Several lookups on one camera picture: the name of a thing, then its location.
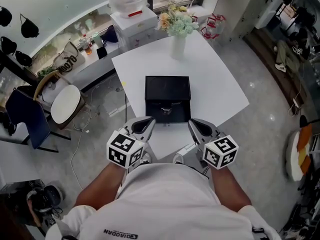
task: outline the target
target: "shirt logo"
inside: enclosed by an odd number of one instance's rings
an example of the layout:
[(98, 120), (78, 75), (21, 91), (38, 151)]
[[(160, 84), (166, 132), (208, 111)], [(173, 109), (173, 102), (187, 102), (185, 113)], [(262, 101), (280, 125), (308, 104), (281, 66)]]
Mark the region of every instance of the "shirt logo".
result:
[(112, 235), (112, 236), (118, 237), (118, 238), (138, 239), (137, 234), (123, 233), (123, 232), (119, 232), (116, 230), (111, 231), (111, 230), (105, 229), (103, 231), (103, 233), (108, 234), (108, 235)]

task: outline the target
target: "chair backrest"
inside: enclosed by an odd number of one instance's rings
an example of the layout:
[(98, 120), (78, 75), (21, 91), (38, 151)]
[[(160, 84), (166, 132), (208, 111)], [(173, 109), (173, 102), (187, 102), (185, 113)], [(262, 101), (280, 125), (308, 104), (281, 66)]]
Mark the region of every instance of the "chair backrest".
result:
[(42, 106), (15, 89), (7, 100), (5, 109), (13, 124), (25, 123), (33, 148), (40, 147), (51, 132)]
[(55, 70), (50, 72), (49, 74), (45, 75), (44, 78), (41, 79), (41, 81), (38, 83), (38, 86), (35, 89), (35, 93), (33, 96), (33, 100), (35, 101), (38, 97), (38, 94), (42, 91), (45, 84), (54, 76), (56, 76), (59, 73), (59, 70)]

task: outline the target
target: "white vase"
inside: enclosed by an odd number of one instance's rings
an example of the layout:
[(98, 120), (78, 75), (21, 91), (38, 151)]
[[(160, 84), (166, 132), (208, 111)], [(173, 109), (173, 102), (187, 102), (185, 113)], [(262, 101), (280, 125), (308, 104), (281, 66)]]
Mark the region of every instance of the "white vase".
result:
[(175, 60), (181, 60), (184, 57), (186, 38), (173, 36), (171, 38), (170, 55)]

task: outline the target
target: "black box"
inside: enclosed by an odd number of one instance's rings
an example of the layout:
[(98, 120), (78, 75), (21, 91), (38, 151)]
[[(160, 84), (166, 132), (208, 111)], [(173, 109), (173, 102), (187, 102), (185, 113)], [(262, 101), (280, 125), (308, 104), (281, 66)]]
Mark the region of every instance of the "black box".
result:
[(146, 76), (145, 115), (157, 123), (185, 123), (191, 118), (188, 76)]

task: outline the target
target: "white cube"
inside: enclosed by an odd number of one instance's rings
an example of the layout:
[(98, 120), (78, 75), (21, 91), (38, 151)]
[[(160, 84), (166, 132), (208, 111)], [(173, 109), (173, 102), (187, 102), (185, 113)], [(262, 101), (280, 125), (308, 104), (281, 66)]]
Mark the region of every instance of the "white cube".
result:
[(202, 159), (210, 166), (221, 169), (235, 161), (238, 149), (237, 143), (228, 135), (205, 144)]
[(142, 158), (145, 145), (144, 142), (115, 130), (106, 144), (106, 158), (128, 169)]

